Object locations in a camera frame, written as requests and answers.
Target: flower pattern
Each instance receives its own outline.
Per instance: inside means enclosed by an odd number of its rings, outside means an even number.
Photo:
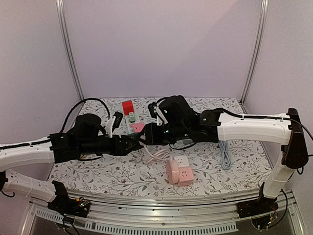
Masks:
[[[150,117],[148,104],[157,100],[155,97],[142,98],[104,98],[110,112],[123,112],[122,102],[132,100],[141,122],[155,122]],[[186,98],[196,111],[222,107],[235,113],[243,113],[239,103],[232,98]],[[97,101],[87,101],[80,114],[93,113],[101,117],[102,125],[108,118],[104,107]],[[127,134],[125,119],[122,120],[115,134]],[[178,142],[175,147],[183,146]],[[149,146],[151,152],[161,146]],[[221,152],[216,143],[197,143],[185,150],[171,150],[173,156],[188,156],[195,180],[186,187],[168,184],[165,174],[165,162],[144,165],[143,150],[132,152],[125,157],[104,155],[103,158],[79,162],[69,161],[55,164],[49,180],[60,181],[69,189],[91,193],[114,194],[124,196],[169,197],[199,196],[255,189],[271,173],[265,153],[257,141],[229,141],[228,150],[232,158],[230,170],[221,167]]]

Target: pink socket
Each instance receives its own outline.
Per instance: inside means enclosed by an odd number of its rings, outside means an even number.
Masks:
[[[179,168],[179,181],[178,186],[187,186],[194,181],[194,174],[191,167]]]
[[[170,184],[176,184],[179,181],[179,168],[175,160],[168,160],[166,162],[166,175]]]

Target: black bracket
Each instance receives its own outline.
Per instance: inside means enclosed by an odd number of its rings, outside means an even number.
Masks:
[[[296,109],[288,109],[287,115],[289,115],[291,119],[300,122],[300,117]],[[289,144],[282,145],[282,164],[291,169],[302,168],[309,161],[302,126],[295,121],[291,121],[291,125],[289,126],[289,129],[291,129]]]
[[[259,197],[255,200],[237,203],[237,213],[240,218],[271,212],[278,209],[277,198],[270,199],[263,195],[264,183],[260,187]]]
[[[52,202],[48,203],[48,209],[56,211],[60,214],[71,214],[74,216],[79,216],[87,218],[89,213],[90,204],[80,207],[75,199],[68,197],[67,190],[65,186],[57,181],[52,181],[56,190],[56,198]]]
[[[7,183],[9,180],[5,176],[5,171],[0,172],[0,191],[3,189],[3,186],[5,183]]]

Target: metal frame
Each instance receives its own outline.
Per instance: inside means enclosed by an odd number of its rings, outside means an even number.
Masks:
[[[287,190],[286,194],[294,230],[298,235],[305,234],[294,195],[291,190]],[[194,197],[150,199],[89,194],[88,198],[92,201],[90,213],[86,219],[76,217],[74,224],[80,229],[105,234],[173,235],[174,231],[184,231],[185,234],[198,235],[209,228],[212,232],[205,234],[219,234],[218,232],[224,234],[227,233],[226,227],[232,225],[232,230],[235,231],[236,222],[250,220],[250,217],[239,218],[236,204],[257,197],[258,190],[199,196],[195,197],[196,199]],[[277,202],[278,211],[284,211],[286,201],[283,194],[278,196]],[[61,216],[55,211],[48,210],[43,201],[33,202],[25,224],[32,224],[35,216],[56,223],[62,221]],[[28,235],[29,231],[30,228],[24,229],[22,235]]]
[[[63,42],[64,42],[65,51],[67,54],[68,65],[69,65],[69,68],[70,68],[70,71],[72,74],[72,78],[73,78],[74,85],[75,85],[75,88],[77,91],[77,95],[78,95],[80,100],[83,100],[84,99],[83,89],[82,89],[82,86],[81,86],[79,78],[78,78],[78,73],[77,73],[77,69],[75,66],[75,62],[74,62],[73,52],[72,52],[70,42],[69,42],[63,0],[56,0],[56,4],[57,4],[58,17],[59,17],[59,22],[60,22],[62,38],[63,38]]]
[[[258,33],[257,33],[255,45],[254,45],[254,50],[253,50],[253,56],[251,59],[244,90],[240,99],[240,103],[242,103],[243,105],[245,104],[246,99],[248,97],[250,86],[251,86],[252,79],[253,79],[253,74],[256,68],[256,64],[257,64],[257,60],[258,60],[258,56],[259,56],[259,52],[261,48],[261,42],[262,42],[262,37],[264,33],[265,23],[266,23],[267,12],[268,12],[268,0],[262,0],[260,21],[259,21]]]

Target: red block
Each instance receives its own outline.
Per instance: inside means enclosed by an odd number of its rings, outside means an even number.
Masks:
[[[124,115],[127,116],[129,113],[134,113],[133,102],[131,100],[122,102]]]

